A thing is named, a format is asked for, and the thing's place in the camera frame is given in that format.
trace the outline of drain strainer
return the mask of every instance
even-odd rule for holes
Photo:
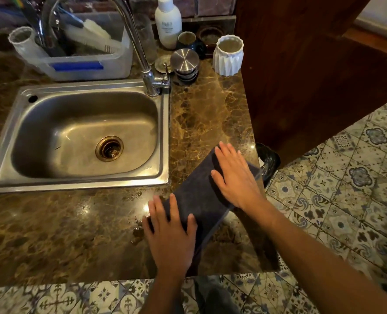
[[[96,157],[104,162],[116,160],[123,151],[123,142],[116,136],[104,137],[96,146]]]

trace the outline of white vase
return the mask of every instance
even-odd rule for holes
[[[217,41],[212,59],[212,68],[222,76],[238,73],[243,62],[243,40],[235,35],[221,36]]]

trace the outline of white bottle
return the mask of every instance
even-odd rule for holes
[[[157,0],[159,7],[154,14],[159,39],[165,48],[175,49],[177,37],[182,31],[182,16],[173,0]]]

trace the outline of faucet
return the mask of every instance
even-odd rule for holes
[[[134,46],[135,53],[137,54],[138,61],[140,63],[142,79],[147,89],[147,94],[150,97],[156,97],[160,94],[162,88],[169,88],[170,78],[167,73],[163,76],[155,76],[147,59],[145,57],[144,50],[142,49],[141,42],[138,36],[137,29],[135,28],[134,17],[131,14],[131,10],[128,4],[124,0],[110,0],[118,9],[119,14],[123,18],[125,28],[127,29],[129,38]],[[41,11],[41,17],[37,33],[42,39],[42,45],[47,52],[53,56],[58,56],[61,52],[56,37],[53,37],[52,28],[50,25],[51,16],[53,10],[56,8],[60,0],[45,0]],[[58,18],[55,19],[56,26],[59,26]]]

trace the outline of sink basin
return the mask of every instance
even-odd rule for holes
[[[142,80],[22,87],[0,137],[0,193],[165,184],[169,94]]]

